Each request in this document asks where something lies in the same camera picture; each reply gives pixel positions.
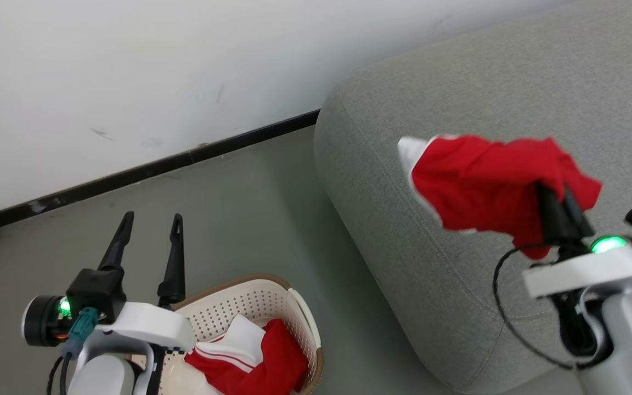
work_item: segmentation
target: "white plastic basket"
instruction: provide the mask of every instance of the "white plastic basket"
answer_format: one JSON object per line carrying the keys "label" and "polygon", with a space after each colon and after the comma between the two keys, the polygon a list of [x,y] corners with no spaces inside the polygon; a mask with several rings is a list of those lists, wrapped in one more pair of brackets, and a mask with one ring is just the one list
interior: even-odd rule
{"label": "white plastic basket", "polygon": [[[299,393],[312,393],[316,389],[323,372],[321,338],[308,305],[283,279],[270,274],[251,275],[200,295],[188,297],[174,308],[176,312],[190,318],[191,328],[198,342],[209,342],[226,333],[233,318],[238,314],[260,326],[266,325],[274,318],[281,318],[308,360],[306,380]],[[144,359],[145,357],[133,357],[134,362],[141,365],[145,365]],[[171,393],[172,386],[166,385],[163,390],[163,380],[168,372],[178,374],[182,371],[173,367],[186,365],[184,355],[168,354],[163,364],[165,366],[160,381],[160,395],[183,395]]]}

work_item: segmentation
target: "basket handle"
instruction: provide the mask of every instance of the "basket handle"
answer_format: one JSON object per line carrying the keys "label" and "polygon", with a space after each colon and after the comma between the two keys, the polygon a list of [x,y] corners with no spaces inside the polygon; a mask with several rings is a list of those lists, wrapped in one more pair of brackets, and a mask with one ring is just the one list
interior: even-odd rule
{"label": "basket handle", "polygon": [[321,348],[321,335],[319,335],[318,333],[318,326],[316,326],[316,320],[314,320],[314,316],[313,314],[311,314],[311,309],[309,308],[309,305],[306,304],[306,300],[304,300],[304,298],[301,297],[301,294],[299,294],[299,292],[297,292],[295,289],[289,288],[288,291],[294,297],[294,300],[296,300],[296,304],[299,306],[301,313],[304,315],[304,317],[306,317],[306,323],[308,323],[309,329],[314,335],[316,348]]}

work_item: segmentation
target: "black cable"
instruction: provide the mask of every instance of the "black cable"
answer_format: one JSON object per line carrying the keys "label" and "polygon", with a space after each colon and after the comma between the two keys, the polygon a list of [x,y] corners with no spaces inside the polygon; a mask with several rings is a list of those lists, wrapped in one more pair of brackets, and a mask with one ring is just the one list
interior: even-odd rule
{"label": "black cable", "polygon": [[548,244],[523,245],[521,247],[514,248],[513,250],[505,253],[503,257],[501,257],[501,259],[499,260],[499,263],[496,264],[496,268],[494,270],[494,280],[492,281],[492,290],[494,290],[494,299],[496,300],[496,308],[499,310],[499,315],[501,315],[501,319],[504,321],[504,325],[506,325],[506,327],[509,328],[511,333],[516,337],[516,339],[519,340],[519,342],[521,342],[522,345],[524,345],[526,348],[528,348],[531,352],[536,354],[538,357],[541,357],[542,359],[547,360],[547,362],[552,363],[553,365],[557,365],[558,367],[565,370],[572,370],[574,368],[572,365],[569,365],[553,357],[550,357],[546,353],[538,350],[527,340],[525,340],[521,336],[521,334],[516,331],[516,328],[514,327],[514,325],[512,325],[511,321],[509,320],[509,317],[506,316],[506,312],[504,312],[504,308],[501,305],[501,297],[499,297],[499,273],[501,273],[501,267],[504,265],[504,262],[506,262],[506,260],[509,257],[511,257],[511,255],[514,255],[514,253],[516,252],[519,252],[522,250],[528,250],[529,248],[540,248],[540,247],[557,247],[557,246],[548,245]]}
{"label": "black cable", "polygon": [[62,357],[58,357],[53,364],[53,369],[50,370],[50,375],[48,376],[48,386],[46,387],[46,394],[53,395],[53,380],[55,380],[55,372],[58,371],[58,366],[60,366],[60,362],[63,362]]}
{"label": "black cable", "polygon": [[60,368],[60,395],[67,395],[67,367],[70,365],[72,353],[66,353],[63,359],[63,367]]}

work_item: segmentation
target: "sofa cushion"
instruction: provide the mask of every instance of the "sofa cushion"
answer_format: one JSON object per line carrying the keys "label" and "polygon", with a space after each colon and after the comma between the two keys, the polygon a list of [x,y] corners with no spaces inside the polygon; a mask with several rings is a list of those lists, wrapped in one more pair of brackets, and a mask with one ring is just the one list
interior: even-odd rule
{"label": "sofa cushion", "polygon": [[[554,137],[605,183],[589,212],[598,233],[625,233],[632,208],[632,2],[582,0],[357,72],[319,116],[326,191],[424,365],[466,393],[499,393],[551,366],[504,328],[492,273],[506,235],[441,229],[412,197],[402,136]],[[501,297],[522,334],[567,358],[555,312],[528,297],[514,257]]]}

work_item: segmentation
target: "teal connector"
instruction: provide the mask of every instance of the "teal connector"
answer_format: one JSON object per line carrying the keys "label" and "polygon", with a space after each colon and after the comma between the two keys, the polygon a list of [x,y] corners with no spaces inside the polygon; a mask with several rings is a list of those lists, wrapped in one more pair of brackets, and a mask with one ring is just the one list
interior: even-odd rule
{"label": "teal connector", "polygon": [[91,335],[94,327],[99,323],[99,312],[96,308],[85,307],[67,333],[67,342],[63,346],[63,357],[70,353],[72,360],[77,360],[82,352],[82,346]]}

